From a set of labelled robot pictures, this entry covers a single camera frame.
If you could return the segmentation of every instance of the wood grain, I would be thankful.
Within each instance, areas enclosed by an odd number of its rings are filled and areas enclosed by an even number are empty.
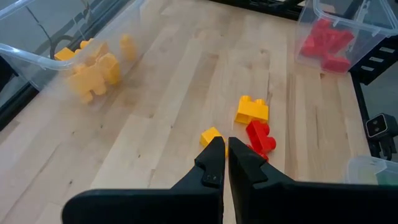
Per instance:
[[[267,101],[270,163],[293,179],[341,182],[369,154],[351,77],[296,64],[295,22],[207,0],[147,0],[141,14],[148,50],[98,110],[42,93],[0,134],[0,223],[59,223],[92,188],[173,186],[210,126],[249,142],[241,95]]]

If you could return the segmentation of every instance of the plastic container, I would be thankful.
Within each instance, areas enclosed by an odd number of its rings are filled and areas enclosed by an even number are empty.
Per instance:
[[[49,89],[51,95],[61,99],[79,99],[81,96],[73,91],[68,79],[100,46],[108,45],[108,52],[119,62],[121,76],[146,51],[151,38],[141,24],[140,9],[144,1],[16,1],[0,10],[0,55],[38,90]],[[136,48],[133,60],[123,54],[124,37],[129,37]],[[82,40],[90,38],[93,38],[90,44],[72,59],[52,59],[64,47],[75,51]],[[105,85],[107,92],[113,88]],[[93,90],[90,93],[94,101],[103,98]]]
[[[308,0],[296,27],[296,61],[346,73],[385,37],[398,34],[385,0]]]
[[[347,184],[398,185],[398,163],[369,156],[359,156],[348,162]]]

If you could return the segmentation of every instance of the clear plastic bin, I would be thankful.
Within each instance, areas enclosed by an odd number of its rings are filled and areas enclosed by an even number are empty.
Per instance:
[[[370,156],[359,156],[348,162],[347,184],[398,185],[398,163]]]
[[[296,27],[296,61],[346,73],[385,37],[397,35],[397,26],[385,0],[307,0]]]
[[[75,91],[76,88],[71,86],[68,79],[81,66],[86,65],[88,58],[97,53],[100,46],[108,45],[107,53],[116,57],[121,77],[127,74],[146,51],[151,38],[148,38],[148,32],[141,23],[140,10],[144,2],[145,0],[16,1],[0,8],[0,55],[38,90],[49,89],[51,95],[61,99],[81,99],[80,89]],[[82,40],[91,38],[93,40],[90,44],[72,59],[54,60],[55,53],[64,47],[74,52],[81,48]],[[134,48],[134,58],[127,57],[123,52],[121,45],[126,39]],[[106,89],[101,87],[98,94],[90,90],[93,99],[86,101],[104,98],[106,94],[103,92],[114,88],[108,82],[104,84]]]

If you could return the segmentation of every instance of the butcher block tabletop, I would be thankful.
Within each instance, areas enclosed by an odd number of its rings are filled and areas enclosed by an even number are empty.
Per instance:
[[[204,130],[249,143],[234,122],[242,95],[269,105],[269,163],[295,180],[342,182],[369,154],[351,76],[295,63],[294,21],[207,0],[148,0],[141,14],[156,38],[100,108],[41,93],[0,133],[0,223],[60,223],[88,189],[170,188]]]

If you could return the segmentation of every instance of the red blocks in bin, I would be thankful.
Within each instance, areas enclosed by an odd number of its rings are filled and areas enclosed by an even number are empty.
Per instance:
[[[265,159],[268,159],[266,155],[276,148],[275,139],[268,137],[269,131],[268,124],[263,124],[260,121],[251,121],[246,128],[252,144],[251,148]]]
[[[315,23],[311,34],[305,40],[300,53],[306,57],[319,57],[322,69],[331,72],[346,72],[351,67],[351,62],[343,57],[335,57],[354,39],[349,30],[336,30],[330,28],[331,21],[324,19]]]

